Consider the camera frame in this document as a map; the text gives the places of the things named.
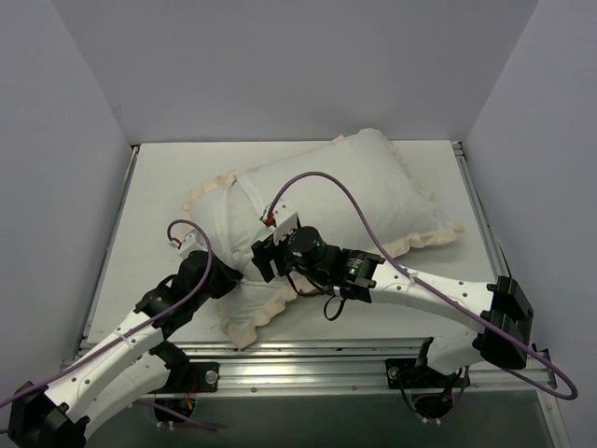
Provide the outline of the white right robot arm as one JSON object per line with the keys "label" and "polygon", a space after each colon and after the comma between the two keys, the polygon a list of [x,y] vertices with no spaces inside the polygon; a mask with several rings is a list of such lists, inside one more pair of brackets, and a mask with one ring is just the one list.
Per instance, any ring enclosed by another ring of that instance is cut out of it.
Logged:
{"label": "white right robot arm", "polygon": [[534,309],[511,277],[467,282],[396,268],[380,255],[329,245],[311,226],[284,239],[271,235],[253,243],[251,250],[267,282],[298,273],[342,301],[398,305],[463,326],[457,335],[432,336],[423,343],[413,365],[425,385],[481,361],[503,370],[526,367]]}

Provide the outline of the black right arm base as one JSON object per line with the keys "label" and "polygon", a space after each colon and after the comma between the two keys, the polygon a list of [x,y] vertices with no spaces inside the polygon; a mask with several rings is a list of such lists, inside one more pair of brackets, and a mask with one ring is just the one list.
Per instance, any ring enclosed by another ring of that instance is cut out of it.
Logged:
{"label": "black right arm base", "polygon": [[408,409],[423,423],[439,425],[460,403],[470,386],[469,368],[443,374],[428,366],[427,353],[434,341],[426,338],[417,357],[387,358],[387,386],[398,390]]}

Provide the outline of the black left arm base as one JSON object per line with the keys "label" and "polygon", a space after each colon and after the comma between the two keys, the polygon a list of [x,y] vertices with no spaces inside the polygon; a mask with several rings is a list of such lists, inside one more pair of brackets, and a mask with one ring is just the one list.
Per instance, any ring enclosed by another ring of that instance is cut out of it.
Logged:
{"label": "black left arm base", "polygon": [[152,409],[161,424],[191,425],[189,419],[197,406],[199,393],[218,390],[220,364],[214,361],[192,361],[173,343],[163,342],[150,349],[148,354],[165,362],[168,371],[166,383],[157,393],[182,394],[180,399],[154,399]]}

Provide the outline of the grey and cream pillowcase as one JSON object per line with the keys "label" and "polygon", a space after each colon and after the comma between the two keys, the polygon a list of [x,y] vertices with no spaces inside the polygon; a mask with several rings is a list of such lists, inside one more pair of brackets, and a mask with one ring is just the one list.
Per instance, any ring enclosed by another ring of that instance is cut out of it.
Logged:
{"label": "grey and cream pillowcase", "polygon": [[251,246],[270,235],[261,219],[290,178],[308,173],[283,193],[300,222],[342,248],[375,252],[365,227],[398,257],[412,248],[447,245],[463,233],[435,194],[412,174],[399,146],[376,130],[339,137],[308,152],[252,169],[232,171],[192,190],[182,208],[208,235],[216,256],[243,276],[220,299],[220,328],[239,349],[282,313],[298,294],[287,280],[267,283],[252,262]]}

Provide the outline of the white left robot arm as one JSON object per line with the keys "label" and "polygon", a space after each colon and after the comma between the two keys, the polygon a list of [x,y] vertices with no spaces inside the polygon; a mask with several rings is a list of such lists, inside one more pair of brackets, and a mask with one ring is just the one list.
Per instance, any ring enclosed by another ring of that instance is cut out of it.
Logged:
{"label": "white left robot arm", "polygon": [[58,378],[17,390],[8,437],[19,447],[82,447],[143,395],[194,390],[198,379],[188,356],[168,339],[242,277],[208,252],[191,252],[177,273],[149,290],[108,337]]}

